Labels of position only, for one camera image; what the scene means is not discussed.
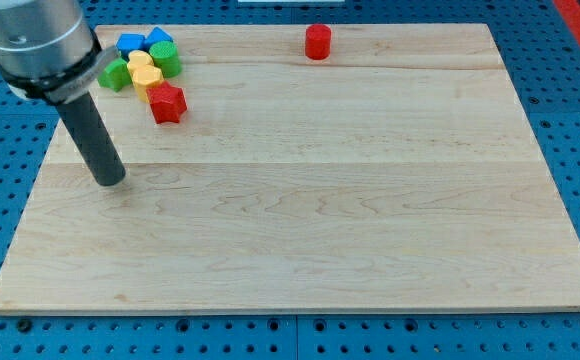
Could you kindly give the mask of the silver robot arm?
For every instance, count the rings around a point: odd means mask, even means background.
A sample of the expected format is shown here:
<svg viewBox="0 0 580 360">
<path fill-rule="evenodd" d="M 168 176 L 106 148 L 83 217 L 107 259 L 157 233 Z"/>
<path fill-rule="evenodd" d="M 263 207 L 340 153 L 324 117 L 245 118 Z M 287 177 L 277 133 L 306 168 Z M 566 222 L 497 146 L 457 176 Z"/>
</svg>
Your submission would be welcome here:
<svg viewBox="0 0 580 360">
<path fill-rule="evenodd" d="M 24 99 L 71 103 L 118 58 L 76 0 L 0 0 L 0 72 Z"/>
</svg>

